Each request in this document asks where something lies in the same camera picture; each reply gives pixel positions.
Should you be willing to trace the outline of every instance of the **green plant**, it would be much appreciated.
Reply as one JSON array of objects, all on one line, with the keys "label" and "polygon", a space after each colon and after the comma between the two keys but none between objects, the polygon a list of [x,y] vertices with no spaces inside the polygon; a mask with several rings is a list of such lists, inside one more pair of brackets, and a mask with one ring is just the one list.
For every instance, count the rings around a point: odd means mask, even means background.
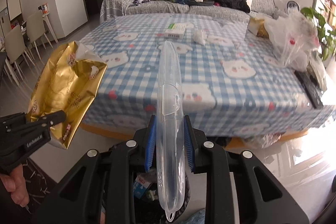
[{"label": "green plant", "polygon": [[326,20],[324,16],[317,12],[312,7],[304,7],[301,9],[301,13],[309,20],[314,22],[315,26],[317,27],[317,37],[319,39],[321,48],[322,48],[322,54],[320,54],[320,57],[322,61],[325,61],[328,59],[330,55],[335,57],[336,54],[336,32],[330,31],[328,32],[325,29]]}]

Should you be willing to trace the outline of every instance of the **sofa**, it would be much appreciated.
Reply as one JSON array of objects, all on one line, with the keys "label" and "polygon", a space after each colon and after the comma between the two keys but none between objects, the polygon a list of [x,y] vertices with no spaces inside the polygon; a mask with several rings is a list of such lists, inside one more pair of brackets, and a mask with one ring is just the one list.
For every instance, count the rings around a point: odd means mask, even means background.
[{"label": "sofa", "polygon": [[277,19],[284,13],[275,7],[273,0],[253,0],[251,13],[218,6],[188,6],[167,1],[150,1],[138,6],[129,7],[134,0],[104,0],[100,22],[113,16],[154,14],[154,13],[181,13],[192,15],[206,15],[217,18],[225,18],[234,21],[248,22],[251,16],[262,13]]}]

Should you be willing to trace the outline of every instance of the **gold foil wrapper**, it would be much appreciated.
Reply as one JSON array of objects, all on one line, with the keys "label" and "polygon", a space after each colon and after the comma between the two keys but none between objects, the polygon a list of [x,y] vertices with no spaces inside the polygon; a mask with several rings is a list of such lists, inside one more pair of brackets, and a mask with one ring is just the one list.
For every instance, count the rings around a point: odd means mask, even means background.
[{"label": "gold foil wrapper", "polygon": [[77,60],[78,47],[76,42],[63,44],[51,54],[35,85],[26,116],[28,121],[34,122],[41,116],[63,110],[67,115],[65,122],[50,129],[51,144],[65,149],[95,99],[107,68],[98,56],[92,60]]},{"label": "gold foil wrapper", "polygon": [[257,37],[269,39],[268,32],[265,29],[265,19],[250,18],[248,29]]}]

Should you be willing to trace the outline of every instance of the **sofa armrest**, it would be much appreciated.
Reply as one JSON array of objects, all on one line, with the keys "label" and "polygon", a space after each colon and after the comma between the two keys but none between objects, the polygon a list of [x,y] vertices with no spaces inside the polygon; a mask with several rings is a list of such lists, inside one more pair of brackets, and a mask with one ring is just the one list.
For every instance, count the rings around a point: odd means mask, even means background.
[{"label": "sofa armrest", "polygon": [[273,13],[273,18],[278,19],[279,17],[288,17],[288,14],[276,7]]},{"label": "sofa armrest", "polygon": [[100,24],[114,16],[124,16],[135,0],[103,0],[100,8]]}]

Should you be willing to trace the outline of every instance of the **glossy white floor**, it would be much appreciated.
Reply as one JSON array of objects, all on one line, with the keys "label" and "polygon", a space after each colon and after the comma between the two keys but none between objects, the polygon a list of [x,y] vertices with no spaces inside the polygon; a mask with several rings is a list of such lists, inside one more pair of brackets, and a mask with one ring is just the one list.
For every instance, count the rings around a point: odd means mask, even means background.
[{"label": "glossy white floor", "polygon": [[[73,33],[69,42],[80,40],[99,24],[94,18]],[[42,47],[42,61],[36,67],[21,64],[25,80],[20,86],[4,78],[0,85],[0,117],[17,112],[26,112],[31,92],[48,60],[52,49]],[[287,188],[298,204],[313,222],[324,206],[331,199],[331,184],[336,175],[336,124],[321,129],[312,129],[307,136],[285,143],[276,143],[267,149],[252,152]],[[61,150],[49,144],[32,155],[32,159],[55,181],[60,179],[89,149],[106,151],[118,140],[105,138],[79,129],[68,150]],[[205,207],[206,175],[194,175],[188,171],[191,186],[191,199],[181,219],[186,219],[194,212]]]}]

